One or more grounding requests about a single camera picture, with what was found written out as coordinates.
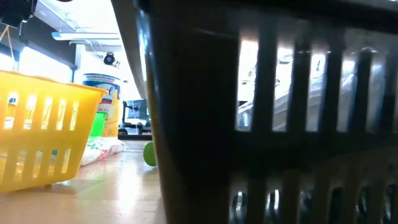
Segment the green ball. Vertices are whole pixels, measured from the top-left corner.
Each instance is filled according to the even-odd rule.
[[[148,142],[144,146],[144,161],[148,166],[156,166],[154,142]]]

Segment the basket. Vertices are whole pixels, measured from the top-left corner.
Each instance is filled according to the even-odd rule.
[[[0,71],[0,192],[76,176],[104,90]]]
[[[118,2],[126,51],[137,49],[138,31],[145,55],[167,223],[398,222],[395,2]],[[134,16],[137,31],[124,22]],[[236,128],[242,38],[258,42],[245,131]],[[281,45],[294,50],[287,115],[276,118],[286,129],[275,131]],[[317,129],[308,131],[315,50],[323,51],[326,67]],[[347,61],[355,64],[351,99],[340,91]],[[382,80],[377,96],[370,94],[375,71]],[[379,102],[372,111],[371,98]],[[342,101],[350,106],[346,129],[337,130]]]

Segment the yellow plastic basket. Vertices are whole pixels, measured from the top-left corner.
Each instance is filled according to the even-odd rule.
[[[105,90],[0,71],[0,193],[76,176]]]

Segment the black plastic basket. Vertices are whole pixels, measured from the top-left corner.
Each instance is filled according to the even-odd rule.
[[[268,192],[275,189],[280,200],[273,223],[356,223],[360,215],[366,223],[398,222],[398,197],[391,196],[391,206],[385,206],[398,156],[393,132],[398,4],[142,0],[135,7],[168,223],[264,223],[269,204],[275,204]],[[122,37],[129,29],[120,26]],[[250,131],[238,131],[235,124],[243,36],[259,43]],[[283,41],[294,43],[294,61],[286,131],[275,132],[275,68]],[[310,132],[306,118],[315,42],[327,53],[318,131]],[[346,54],[356,55],[356,81],[348,129],[341,132],[336,125]],[[378,119],[369,124],[375,61],[383,69],[385,90]],[[331,205],[332,191],[339,187],[341,201]],[[361,213],[363,187],[368,202]],[[235,197],[238,192],[245,196]],[[308,222],[299,215],[303,192],[311,192]],[[331,213],[332,207],[338,211]],[[244,209],[237,220],[236,212]]]

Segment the light fixture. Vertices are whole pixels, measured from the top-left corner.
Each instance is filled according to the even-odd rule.
[[[61,33],[52,32],[55,40],[120,40],[117,33]]]

